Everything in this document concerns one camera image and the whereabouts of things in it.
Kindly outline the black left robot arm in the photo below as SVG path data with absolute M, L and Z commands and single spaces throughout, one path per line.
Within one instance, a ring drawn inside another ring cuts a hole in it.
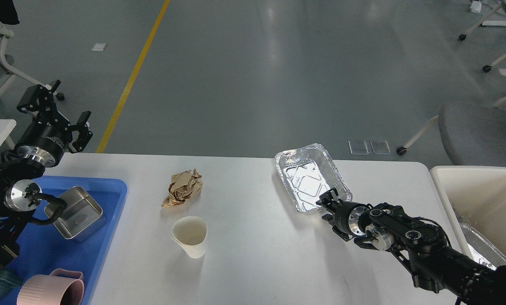
M 53 224 L 66 208 L 65 201 L 43 193 L 34 179 L 57 166 L 66 151 L 83 151 L 93 136 L 88 129 L 90 111 L 75 124 L 58 111 L 54 93 L 60 84 L 56 80 L 49 86 L 28 87 L 17 110 L 32 114 L 31 124 L 15 147 L 1 154 L 0 272 L 19 255 L 17 238 L 26 224 Z

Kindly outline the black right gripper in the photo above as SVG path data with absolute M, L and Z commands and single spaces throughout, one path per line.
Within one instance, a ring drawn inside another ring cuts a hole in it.
M 329 189 L 319 196 L 315 204 L 324 208 L 331 214 L 325 214 L 322 219 L 332 230 L 344 241 L 350 241 L 353 238 L 366 237 L 366 220 L 371 205 L 363 203 L 339 201 L 337 189 Z

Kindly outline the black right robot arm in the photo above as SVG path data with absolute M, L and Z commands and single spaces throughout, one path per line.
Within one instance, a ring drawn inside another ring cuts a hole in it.
M 506 305 L 506 265 L 493 270 L 456 251 L 437 222 L 408 216 L 403 207 L 386 202 L 344 201 L 336 189 L 323 193 L 316 204 L 327 210 L 323 219 L 344 241 L 394 255 L 416 288 L 447 289 L 457 305 Z

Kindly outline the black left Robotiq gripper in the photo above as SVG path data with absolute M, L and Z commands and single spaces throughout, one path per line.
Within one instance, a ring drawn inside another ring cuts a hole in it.
M 63 129 L 67 119 L 58 111 L 54 95 L 60 84 L 60 80 L 55 80 L 48 86 L 30 86 L 17 104 L 17 110 L 31 114 L 35 122 L 30 123 L 17 141 L 15 152 L 45 167 L 57 166 L 67 149 L 71 154 L 82 152 L 93 136 L 88 123 L 91 111 L 84 111 L 77 123 Z M 78 137 L 73 141 L 74 132 Z

